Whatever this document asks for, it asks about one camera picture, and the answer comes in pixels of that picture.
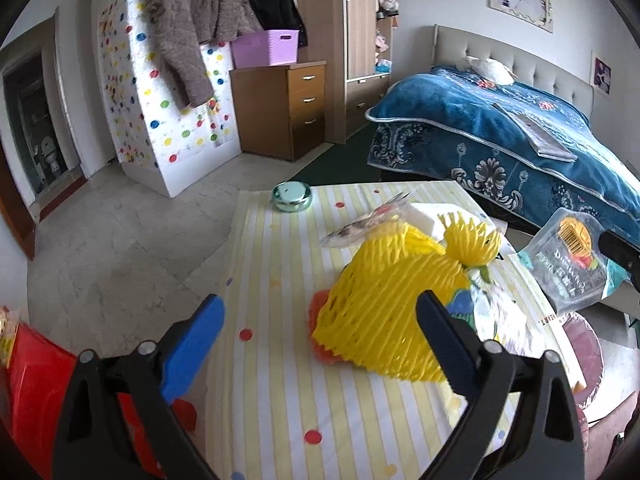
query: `dark green rug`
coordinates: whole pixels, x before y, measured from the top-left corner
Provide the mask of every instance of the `dark green rug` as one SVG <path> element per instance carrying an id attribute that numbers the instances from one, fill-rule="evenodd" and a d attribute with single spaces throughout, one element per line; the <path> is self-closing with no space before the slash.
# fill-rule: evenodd
<path id="1" fill-rule="evenodd" d="M 292 180 L 306 182 L 310 186 L 379 182 L 380 170 L 367 166 L 369 146 L 375 131 L 375 124 L 368 124 L 346 144 L 334 144 Z"/>

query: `floral blanket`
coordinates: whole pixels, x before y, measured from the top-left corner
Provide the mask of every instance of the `floral blanket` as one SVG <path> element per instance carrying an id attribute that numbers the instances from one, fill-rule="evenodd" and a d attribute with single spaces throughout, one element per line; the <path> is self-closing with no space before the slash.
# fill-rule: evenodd
<path id="1" fill-rule="evenodd" d="M 578 159 L 538 156 L 493 103 L 537 121 Z M 372 166 L 456 180 L 538 226 L 560 206 L 589 212 L 640 244 L 640 182 L 593 137 L 584 114 L 558 97 L 436 67 L 393 86 L 367 119 L 378 123 Z"/>

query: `yellow foam net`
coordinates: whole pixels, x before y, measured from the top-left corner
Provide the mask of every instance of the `yellow foam net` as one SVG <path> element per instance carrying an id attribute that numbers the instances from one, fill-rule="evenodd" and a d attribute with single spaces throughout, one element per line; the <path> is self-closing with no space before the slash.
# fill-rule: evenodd
<path id="1" fill-rule="evenodd" d="M 486 224 L 447 219 L 446 248 L 408 224 L 365 241 L 318 315 L 316 342 L 381 375 L 444 380 L 415 319 L 417 298 L 431 289 L 448 304 L 469 288 L 466 268 L 487 265 L 500 247 L 500 234 L 487 233 Z"/>

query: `polka dot wall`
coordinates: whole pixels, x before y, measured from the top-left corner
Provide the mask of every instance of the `polka dot wall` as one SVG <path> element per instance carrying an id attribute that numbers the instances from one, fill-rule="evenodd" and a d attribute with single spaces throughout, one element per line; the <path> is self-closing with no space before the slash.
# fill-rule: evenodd
<path id="1" fill-rule="evenodd" d="M 192 108 L 156 52 L 144 0 L 106 0 L 99 20 L 103 95 L 118 160 L 162 168 L 237 139 L 230 45 L 201 46 L 215 94 Z"/>

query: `tufted headboard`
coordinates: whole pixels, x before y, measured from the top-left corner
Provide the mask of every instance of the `tufted headboard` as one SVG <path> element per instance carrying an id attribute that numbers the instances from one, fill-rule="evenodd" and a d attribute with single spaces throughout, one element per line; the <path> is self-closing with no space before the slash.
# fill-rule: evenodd
<path id="1" fill-rule="evenodd" d="M 510 44 L 458 28 L 435 25 L 431 65 L 455 66 L 465 56 L 497 59 L 518 76 L 519 82 L 556 95 L 591 117 L 593 88 L 582 79 Z"/>

